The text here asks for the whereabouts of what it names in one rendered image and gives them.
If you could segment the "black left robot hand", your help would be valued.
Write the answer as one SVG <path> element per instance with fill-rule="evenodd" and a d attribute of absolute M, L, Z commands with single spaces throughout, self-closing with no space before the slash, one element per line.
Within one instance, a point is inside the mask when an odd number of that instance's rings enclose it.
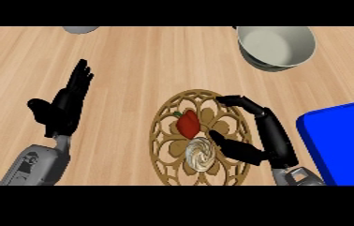
<path fill-rule="evenodd" d="M 34 120 L 46 127 L 44 136 L 71 136 L 78 128 L 82 101 L 94 78 L 87 60 L 80 59 L 66 86 L 57 91 L 52 102 L 40 98 L 28 101 Z"/>

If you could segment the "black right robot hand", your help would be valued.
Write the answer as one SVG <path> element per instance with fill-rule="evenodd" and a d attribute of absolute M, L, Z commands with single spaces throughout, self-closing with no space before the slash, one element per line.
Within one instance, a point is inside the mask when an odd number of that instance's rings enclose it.
<path fill-rule="evenodd" d="M 246 97 L 224 96 L 215 100 L 227 107 L 237 106 L 254 115 L 258 137 L 262 149 L 257 149 L 249 143 L 227 139 L 221 133 L 212 129 L 209 137 L 221 147 L 221 153 L 227 158 L 239 160 L 255 166 L 262 160 L 270 162 L 273 169 L 286 169 L 299 164 L 290 139 L 273 111 L 261 107 Z"/>

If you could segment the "round wooden openwork placemat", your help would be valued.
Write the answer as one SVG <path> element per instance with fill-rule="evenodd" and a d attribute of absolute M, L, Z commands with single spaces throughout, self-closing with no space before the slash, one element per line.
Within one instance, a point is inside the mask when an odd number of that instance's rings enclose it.
<path fill-rule="evenodd" d="M 237 186 L 243 183 L 251 165 L 227 158 L 211 140 L 209 130 L 215 129 L 226 138 L 252 142 L 252 134 L 242 112 L 236 107 L 223 106 L 209 90 L 192 89 L 174 95 L 162 104 L 150 124 L 149 156 L 155 173 L 168 186 Z M 199 173 L 187 164 L 186 148 L 190 142 L 178 132 L 175 112 L 196 113 L 200 131 L 196 137 L 205 137 L 215 151 L 211 168 Z"/>

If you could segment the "pale grey bowl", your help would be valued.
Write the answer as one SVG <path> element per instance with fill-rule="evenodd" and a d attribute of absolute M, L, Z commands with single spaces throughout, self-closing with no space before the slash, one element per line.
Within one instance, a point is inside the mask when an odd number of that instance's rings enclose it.
<path fill-rule="evenodd" d="M 317 49 L 307 26 L 236 26 L 239 51 L 259 70 L 280 72 L 304 64 Z"/>

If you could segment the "blue flat block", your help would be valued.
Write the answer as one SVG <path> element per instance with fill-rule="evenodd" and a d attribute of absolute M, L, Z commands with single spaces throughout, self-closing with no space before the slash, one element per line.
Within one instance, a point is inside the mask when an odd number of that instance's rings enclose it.
<path fill-rule="evenodd" d="M 354 186 L 354 102 L 298 117 L 298 134 L 329 186 Z"/>

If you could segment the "red bell pepper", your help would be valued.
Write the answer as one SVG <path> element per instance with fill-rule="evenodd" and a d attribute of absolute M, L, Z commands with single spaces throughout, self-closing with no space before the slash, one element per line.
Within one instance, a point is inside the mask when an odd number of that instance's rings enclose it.
<path fill-rule="evenodd" d="M 175 128 L 180 134 L 192 140 L 200 131 L 200 123 L 196 113 L 193 110 L 186 110 L 184 113 L 175 112 L 174 115 L 178 117 Z"/>

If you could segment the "grey round object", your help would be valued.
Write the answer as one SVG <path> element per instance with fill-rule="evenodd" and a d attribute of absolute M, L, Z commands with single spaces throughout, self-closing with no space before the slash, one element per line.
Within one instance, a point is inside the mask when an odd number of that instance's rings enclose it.
<path fill-rule="evenodd" d="M 63 30 L 71 34 L 87 34 L 97 29 L 96 26 L 65 26 Z"/>

